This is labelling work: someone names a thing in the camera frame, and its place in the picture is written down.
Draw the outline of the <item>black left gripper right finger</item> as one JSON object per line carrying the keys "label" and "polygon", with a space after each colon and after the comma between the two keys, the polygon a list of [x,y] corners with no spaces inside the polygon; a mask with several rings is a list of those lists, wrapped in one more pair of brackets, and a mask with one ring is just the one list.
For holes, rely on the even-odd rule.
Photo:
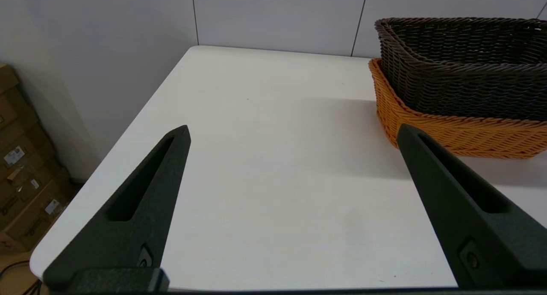
{"label": "black left gripper right finger", "polygon": [[459,288],[546,288],[543,225],[424,131],[397,143]]}

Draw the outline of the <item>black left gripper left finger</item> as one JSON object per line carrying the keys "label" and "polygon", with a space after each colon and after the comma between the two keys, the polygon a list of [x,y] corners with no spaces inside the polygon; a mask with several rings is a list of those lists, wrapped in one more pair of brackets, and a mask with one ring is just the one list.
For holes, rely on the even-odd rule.
{"label": "black left gripper left finger", "polygon": [[48,266],[49,289],[167,289],[161,268],[191,144],[166,133]]}

